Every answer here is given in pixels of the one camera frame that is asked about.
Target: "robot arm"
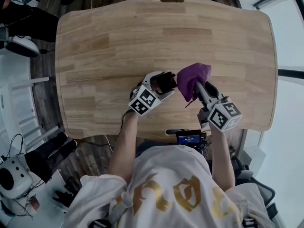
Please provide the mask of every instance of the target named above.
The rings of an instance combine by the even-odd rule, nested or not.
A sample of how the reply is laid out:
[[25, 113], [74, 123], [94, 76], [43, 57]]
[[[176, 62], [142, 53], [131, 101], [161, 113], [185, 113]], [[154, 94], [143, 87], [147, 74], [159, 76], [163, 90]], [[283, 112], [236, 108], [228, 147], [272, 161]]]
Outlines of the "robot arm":
[[129, 107], [143, 116], [174, 93], [175, 74], [156, 71], [145, 76], [139, 88], [133, 91]]
[[197, 82], [195, 90], [203, 104], [198, 114], [201, 128], [206, 127], [210, 122], [218, 130], [224, 132], [238, 124], [243, 115], [229, 96], [224, 96], [209, 81], [205, 85]]

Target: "black cable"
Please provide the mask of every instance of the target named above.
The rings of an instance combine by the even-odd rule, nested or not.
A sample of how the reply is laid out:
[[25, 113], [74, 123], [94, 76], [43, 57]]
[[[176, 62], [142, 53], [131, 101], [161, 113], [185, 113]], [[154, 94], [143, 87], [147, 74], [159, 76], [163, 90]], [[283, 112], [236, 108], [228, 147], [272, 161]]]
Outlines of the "black cable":
[[24, 19], [27, 19], [28, 17], [32, 16], [32, 14], [34, 13], [34, 11], [33, 11], [33, 9], [32, 9], [30, 6], [29, 6], [29, 8], [30, 8], [30, 10], [32, 11], [32, 13], [31, 13], [30, 15], [28, 15], [28, 16], [22, 18], [22, 19], [19, 19], [19, 20], [17, 20], [17, 21], [14, 21], [14, 22], [10, 23], [9, 25], [3, 23], [4, 27], [1, 27], [0, 29], [2, 29], [2, 28], [8, 28], [8, 27], [11, 26], [12, 24], [18, 23], [18, 22], [20, 22], [20, 21], [22, 21], [22, 20], [24, 20]]
[[20, 156], [25, 155], [25, 153], [16, 154], [16, 157], [19, 158]]
[[24, 4], [23, 2], [21, 2], [21, 1], [19, 1], [19, 0], [13, 0], [13, 1], [10, 1], [10, 2], [19, 2], [19, 3]]
[[34, 189], [36, 189], [36, 188], [40, 187], [41, 185], [43, 185], [43, 183], [39, 185], [39, 183], [40, 183], [41, 181], [42, 181], [42, 179], [41, 179], [34, 187], [32, 187], [31, 189], [27, 190], [21, 197], [19, 197], [19, 198], [17, 198], [17, 199], [19, 200], [19, 199], [21, 199], [21, 198], [24, 198], [24, 197], [28, 196], [28, 194], [29, 194], [30, 192], [32, 192]]
[[209, 147], [209, 145], [210, 144], [212, 144], [212, 141], [210, 141], [210, 142], [207, 142], [206, 140], [202, 143], [202, 145], [203, 145], [203, 148], [206, 150], [206, 153], [205, 153], [205, 159], [207, 159], [207, 156], [208, 156], [208, 147]]
[[16, 215], [16, 216], [19, 216], [19, 217], [30, 216], [32, 219], [34, 219], [33, 216], [30, 215], [30, 213], [27, 211], [27, 209], [26, 209], [25, 207], [23, 207], [17, 200], [14, 199], [14, 201], [15, 201], [16, 203], [18, 203], [18, 204], [25, 210], [25, 212], [27, 212], [27, 215]]
[[123, 128], [124, 117], [127, 115], [127, 113], [130, 113], [130, 112], [135, 112], [135, 111], [134, 111], [133, 109], [129, 109], [129, 110], [127, 110], [127, 111], [123, 114], [123, 116], [122, 116], [122, 125], [120, 126], [120, 131], [119, 131], [118, 136], [120, 135], [120, 132], [122, 131], [122, 128]]
[[63, 157], [58, 163], [56, 163], [56, 165], [53, 166], [53, 168], [51, 170], [53, 170], [56, 166], [58, 166], [65, 158]]
[[18, 135], [20, 135], [20, 136], [21, 136], [21, 147], [20, 147], [20, 151], [19, 151], [19, 153], [18, 153], [17, 155], [18, 155], [18, 156], [20, 156], [20, 155], [21, 155], [22, 146], [23, 146], [23, 136], [22, 136], [20, 133], [18, 133], [18, 134], [16, 134], [16, 135], [14, 135], [14, 137], [12, 137], [12, 139], [11, 139], [11, 141], [10, 141], [9, 152], [8, 152], [8, 154], [6, 155], [6, 158], [10, 158], [10, 150], [11, 150], [11, 146], [12, 146], [12, 144], [13, 144], [13, 142], [14, 142], [15, 138], [16, 138]]
[[79, 143], [89, 143], [89, 144], [92, 144], [92, 145], [95, 145], [97, 147], [104, 147], [104, 146], [110, 146], [109, 144], [105, 143], [105, 144], [99, 144], [99, 143], [96, 143], [96, 142], [89, 142], [89, 141], [80, 141]]

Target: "white t-shirt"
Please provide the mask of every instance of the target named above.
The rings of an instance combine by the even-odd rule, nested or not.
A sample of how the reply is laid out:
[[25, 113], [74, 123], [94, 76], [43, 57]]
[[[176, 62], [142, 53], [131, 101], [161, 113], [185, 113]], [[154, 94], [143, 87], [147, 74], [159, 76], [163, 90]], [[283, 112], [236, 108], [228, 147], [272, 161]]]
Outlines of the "white t-shirt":
[[37, 211], [31, 205], [30, 198], [33, 197], [39, 190], [43, 189], [45, 186], [45, 183], [39, 176], [37, 176], [36, 174], [32, 173], [29, 170], [29, 167], [27, 165], [24, 155], [19, 157], [19, 161], [24, 166], [24, 168], [28, 171], [29, 175], [31, 176], [31, 178], [33, 180], [33, 183], [30, 186], [30, 188], [35, 187], [35, 189], [33, 189], [31, 192], [29, 192], [26, 197], [23, 197], [21, 199], [8, 199], [6, 197], [2, 197], [1, 201], [15, 215], [34, 216], [35, 214], [37, 214]]
[[260, 228], [275, 227], [255, 184], [224, 192], [213, 181], [204, 157], [184, 145], [143, 152], [135, 159], [128, 186], [112, 175], [84, 176], [81, 182], [83, 187], [66, 213], [64, 228], [87, 228], [92, 221], [105, 219], [126, 194], [133, 206], [115, 227], [235, 228], [242, 227], [244, 213], [255, 218]]

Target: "white device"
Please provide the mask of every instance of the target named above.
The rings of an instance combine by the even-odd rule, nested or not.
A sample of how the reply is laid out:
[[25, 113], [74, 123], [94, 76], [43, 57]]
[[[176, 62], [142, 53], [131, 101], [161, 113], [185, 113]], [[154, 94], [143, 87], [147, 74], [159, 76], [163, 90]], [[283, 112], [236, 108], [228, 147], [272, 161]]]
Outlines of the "white device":
[[38, 47], [33, 41], [19, 38], [18, 36], [10, 38], [5, 48], [25, 57], [37, 57], [40, 54]]
[[232, 102], [216, 104], [208, 121], [212, 123], [221, 132], [234, 128], [242, 118], [241, 112]]
[[7, 159], [0, 165], [0, 192], [9, 199], [15, 199], [25, 193], [33, 180], [16, 157]]
[[162, 75], [164, 75], [164, 72], [160, 71], [147, 74], [140, 87], [133, 90], [133, 95], [128, 105], [140, 116], [147, 114], [174, 93], [174, 89], [161, 94], [152, 89], [151, 82]]

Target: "gold graphic print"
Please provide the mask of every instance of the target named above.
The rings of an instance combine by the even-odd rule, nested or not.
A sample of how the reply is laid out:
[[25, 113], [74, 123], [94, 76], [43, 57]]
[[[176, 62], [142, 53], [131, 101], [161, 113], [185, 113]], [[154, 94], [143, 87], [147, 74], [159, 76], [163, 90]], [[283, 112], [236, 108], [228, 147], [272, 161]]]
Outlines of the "gold graphic print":
[[219, 187], [214, 187], [212, 189], [212, 191], [213, 191], [213, 196], [215, 198], [212, 208], [211, 208], [212, 216], [215, 219], [219, 219], [228, 214], [235, 213], [237, 215], [237, 219], [238, 219], [235, 223], [237, 223], [237, 224], [242, 223], [242, 215], [241, 215], [241, 212], [238, 210], [237, 206], [232, 201], [229, 201], [230, 204], [229, 204], [227, 210], [222, 211], [220, 202], [225, 197], [225, 195], [222, 193], [222, 190]]
[[167, 200], [165, 200], [165, 198], [162, 194], [162, 189], [161, 189], [160, 185], [156, 181], [151, 180], [155, 175], [157, 175], [157, 173], [149, 175], [146, 178], [146, 181], [144, 183], [142, 183], [141, 185], [137, 186], [134, 189], [133, 216], [136, 214], [136, 212], [141, 207], [141, 205], [143, 203], [143, 200], [146, 199], [142, 196], [142, 190], [145, 189], [145, 188], [150, 188], [155, 192], [156, 208], [157, 209], [165, 212], [168, 209], [168, 207], [171, 206], [171, 203], [168, 202]]
[[[185, 198], [182, 196], [181, 190], [180, 190], [180, 185], [182, 185], [182, 184], [187, 185], [187, 187], [184, 190]], [[196, 199], [196, 202], [194, 205], [189, 203], [189, 200], [192, 197], [192, 188], [194, 189], [194, 195], [195, 195], [195, 199]], [[181, 205], [188, 212], [191, 212], [200, 204], [200, 201], [201, 201], [200, 182], [199, 182], [199, 179], [195, 176], [192, 176], [190, 180], [183, 179], [179, 184], [173, 186], [173, 191], [174, 191], [174, 196], [175, 196], [176, 201], [179, 203], [179, 205]]]

